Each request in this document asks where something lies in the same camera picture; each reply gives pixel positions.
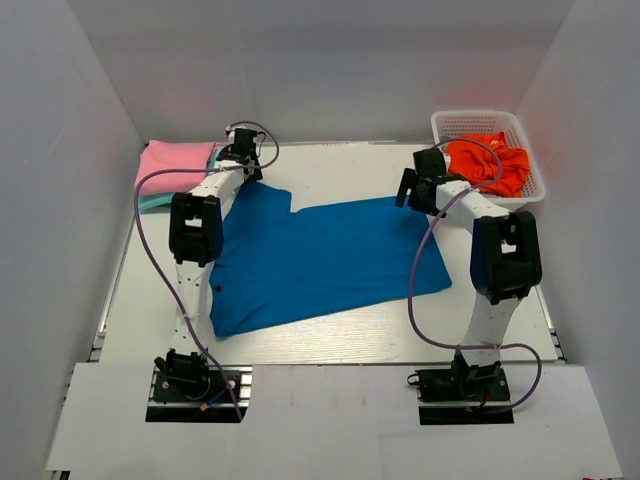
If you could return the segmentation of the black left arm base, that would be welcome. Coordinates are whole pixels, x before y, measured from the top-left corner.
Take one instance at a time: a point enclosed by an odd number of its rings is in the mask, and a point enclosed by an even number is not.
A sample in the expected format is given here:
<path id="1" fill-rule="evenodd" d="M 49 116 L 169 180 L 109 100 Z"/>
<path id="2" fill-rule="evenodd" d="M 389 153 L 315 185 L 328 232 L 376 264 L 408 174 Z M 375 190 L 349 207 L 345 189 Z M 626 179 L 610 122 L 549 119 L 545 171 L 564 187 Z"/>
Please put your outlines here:
<path id="1" fill-rule="evenodd" d="M 237 424 L 241 421 L 219 371 L 210 369 L 199 386 L 172 380 L 154 368 L 147 423 Z"/>

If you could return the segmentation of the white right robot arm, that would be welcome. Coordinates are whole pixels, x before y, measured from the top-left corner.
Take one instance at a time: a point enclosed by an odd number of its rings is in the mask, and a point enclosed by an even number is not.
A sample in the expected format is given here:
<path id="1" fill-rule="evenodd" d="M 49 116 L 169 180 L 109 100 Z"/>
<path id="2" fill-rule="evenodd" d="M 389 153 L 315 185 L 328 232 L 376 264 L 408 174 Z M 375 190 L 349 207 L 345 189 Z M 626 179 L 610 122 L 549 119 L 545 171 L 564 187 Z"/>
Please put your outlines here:
<path id="1" fill-rule="evenodd" d="M 438 220 L 454 217 L 471 234 L 470 278 L 476 300 L 467 332 L 454 350 L 464 362 L 451 374 L 453 390 L 472 399 L 484 391 L 483 368 L 500 361 L 509 322 L 542 277 L 535 217 L 512 212 L 473 189 L 460 176 L 447 173 L 444 154 L 428 148 L 413 154 L 404 170 L 395 205 L 409 206 Z"/>

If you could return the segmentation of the blue t shirt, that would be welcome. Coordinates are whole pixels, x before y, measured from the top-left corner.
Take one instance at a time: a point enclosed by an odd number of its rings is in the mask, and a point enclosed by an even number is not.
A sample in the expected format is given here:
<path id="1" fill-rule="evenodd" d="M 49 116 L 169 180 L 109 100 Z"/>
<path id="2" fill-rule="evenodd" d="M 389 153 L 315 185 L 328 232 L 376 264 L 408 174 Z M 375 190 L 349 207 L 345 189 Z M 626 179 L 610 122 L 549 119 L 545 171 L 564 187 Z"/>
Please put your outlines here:
<path id="1" fill-rule="evenodd" d="M 290 192 L 242 187 L 210 275 L 218 337 L 403 299 L 452 285 L 425 215 L 391 197 L 291 209 Z"/>

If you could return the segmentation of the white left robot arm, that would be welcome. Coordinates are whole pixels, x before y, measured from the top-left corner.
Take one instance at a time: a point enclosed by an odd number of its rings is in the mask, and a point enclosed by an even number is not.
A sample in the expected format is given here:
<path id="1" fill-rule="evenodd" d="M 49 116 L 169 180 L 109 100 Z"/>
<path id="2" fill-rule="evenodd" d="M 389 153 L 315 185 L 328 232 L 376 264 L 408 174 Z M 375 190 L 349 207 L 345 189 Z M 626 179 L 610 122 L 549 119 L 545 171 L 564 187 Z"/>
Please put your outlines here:
<path id="1" fill-rule="evenodd" d="M 198 349 L 189 329 L 206 314 L 209 278 L 224 243 L 223 207 L 240 188 L 260 180 L 259 149 L 264 131 L 247 126 L 227 129 L 229 143 L 216 157 L 217 172 L 186 193 L 173 196 L 170 209 L 169 248 L 177 274 L 177 308 L 171 346 L 181 353 Z"/>

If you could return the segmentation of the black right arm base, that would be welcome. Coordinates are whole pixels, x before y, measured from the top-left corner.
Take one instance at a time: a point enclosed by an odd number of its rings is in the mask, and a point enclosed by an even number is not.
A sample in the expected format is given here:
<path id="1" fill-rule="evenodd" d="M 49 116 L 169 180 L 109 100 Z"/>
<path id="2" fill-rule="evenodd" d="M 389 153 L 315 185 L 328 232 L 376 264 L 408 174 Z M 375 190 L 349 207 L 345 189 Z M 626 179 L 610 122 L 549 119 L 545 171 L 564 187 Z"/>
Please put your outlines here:
<path id="1" fill-rule="evenodd" d="M 407 377 L 417 390 L 421 426 L 508 425 L 514 423 L 505 372 L 458 385 L 447 369 L 421 369 Z"/>

